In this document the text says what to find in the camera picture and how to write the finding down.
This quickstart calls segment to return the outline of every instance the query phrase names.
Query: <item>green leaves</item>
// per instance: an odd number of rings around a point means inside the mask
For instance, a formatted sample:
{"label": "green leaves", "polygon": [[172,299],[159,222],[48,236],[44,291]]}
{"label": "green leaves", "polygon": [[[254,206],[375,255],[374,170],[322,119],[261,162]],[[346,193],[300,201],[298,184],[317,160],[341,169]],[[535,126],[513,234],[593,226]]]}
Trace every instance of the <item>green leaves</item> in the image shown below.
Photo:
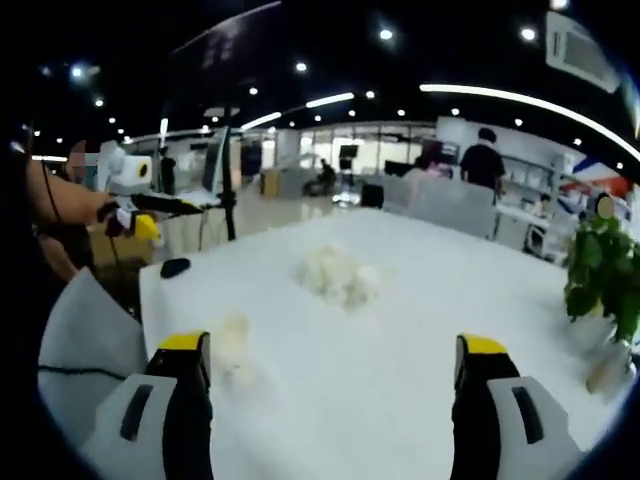
{"label": "green leaves", "polygon": [[575,286],[567,293],[566,302],[569,317],[582,317],[597,305],[598,292],[589,286]]}
{"label": "green leaves", "polygon": [[587,268],[595,270],[602,263],[602,248],[595,233],[585,235],[582,251],[579,253],[580,263]]}
{"label": "green leaves", "polygon": [[640,295],[625,292],[620,298],[620,311],[616,315],[616,340],[631,340],[638,330]]}
{"label": "green leaves", "polygon": [[632,338],[640,318],[640,245],[620,231],[618,219],[597,217],[578,229],[568,253],[567,314],[587,315],[601,301],[616,338]]}

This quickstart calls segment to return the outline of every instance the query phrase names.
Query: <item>black shirt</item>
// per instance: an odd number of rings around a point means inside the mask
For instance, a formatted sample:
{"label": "black shirt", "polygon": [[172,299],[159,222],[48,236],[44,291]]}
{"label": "black shirt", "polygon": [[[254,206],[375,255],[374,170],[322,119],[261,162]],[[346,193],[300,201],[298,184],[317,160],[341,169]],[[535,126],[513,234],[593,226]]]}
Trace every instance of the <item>black shirt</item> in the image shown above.
{"label": "black shirt", "polygon": [[331,165],[329,165],[328,163],[325,163],[322,166],[322,173],[320,173],[318,180],[320,180],[323,183],[331,183],[331,182],[334,182],[335,179],[336,179],[336,171],[333,169]]}
{"label": "black shirt", "polygon": [[7,422],[5,463],[20,477],[41,475],[42,469],[61,478],[95,478],[66,445],[38,393],[40,342],[49,312],[60,290],[51,274],[33,229],[27,195],[24,158],[5,157],[2,205],[3,409]]}
{"label": "black shirt", "polygon": [[505,173],[502,157],[487,145],[474,145],[464,154],[460,167],[467,181],[495,190],[497,180]]}

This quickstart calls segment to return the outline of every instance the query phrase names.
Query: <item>black computer mouse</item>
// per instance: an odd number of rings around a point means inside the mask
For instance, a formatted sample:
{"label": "black computer mouse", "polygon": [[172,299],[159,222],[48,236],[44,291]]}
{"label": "black computer mouse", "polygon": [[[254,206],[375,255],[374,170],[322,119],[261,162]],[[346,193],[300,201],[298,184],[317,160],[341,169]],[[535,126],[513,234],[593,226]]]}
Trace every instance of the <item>black computer mouse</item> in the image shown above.
{"label": "black computer mouse", "polygon": [[191,266],[191,260],[188,258],[173,258],[162,264],[160,276],[162,278],[173,278],[180,275]]}

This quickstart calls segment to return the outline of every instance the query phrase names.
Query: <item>white tabletop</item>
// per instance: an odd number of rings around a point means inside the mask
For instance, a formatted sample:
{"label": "white tabletop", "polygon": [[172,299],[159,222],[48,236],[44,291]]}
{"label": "white tabletop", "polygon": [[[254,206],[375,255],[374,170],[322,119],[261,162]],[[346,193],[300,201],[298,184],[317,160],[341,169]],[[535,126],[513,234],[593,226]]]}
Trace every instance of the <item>white tabletop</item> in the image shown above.
{"label": "white tabletop", "polygon": [[551,225],[551,222],[549,222],[549,220],[546,218],[541,218],[537,215],[533,215],[532,213],[527,212],[522,208],[505,205],[504,203],[497,203],[496,210],[500,215],[515,218],[540,228],[548,229]]}
{"label": "white tabletop", "polygon": [[[346,314],[297,286],[311,249],[337,244],[394,283]],[[140,277],[149,353],[169,334],[210,329],[230,309],[250,321],[259,381],[213,394],[217,480],[444,479],[453,461],[455,338],[502,342],[568,411],[583,449],[610,420],[584,388],[585,362],[560,334],[566,273],[487,241],[358,210],[241,238]]]}

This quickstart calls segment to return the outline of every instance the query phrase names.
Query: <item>air conditioner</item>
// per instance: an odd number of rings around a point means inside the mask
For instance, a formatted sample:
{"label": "air conditioner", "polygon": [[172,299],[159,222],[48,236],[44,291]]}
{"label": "air conditioner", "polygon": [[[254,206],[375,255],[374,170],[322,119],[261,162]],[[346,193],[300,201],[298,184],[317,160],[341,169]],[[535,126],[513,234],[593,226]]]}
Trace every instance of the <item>air conditioner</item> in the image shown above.
{"label": "air conditioner", "polygon": [[577,22],[547,13],[547,65],[613,93],[620,78],[600,46]]}

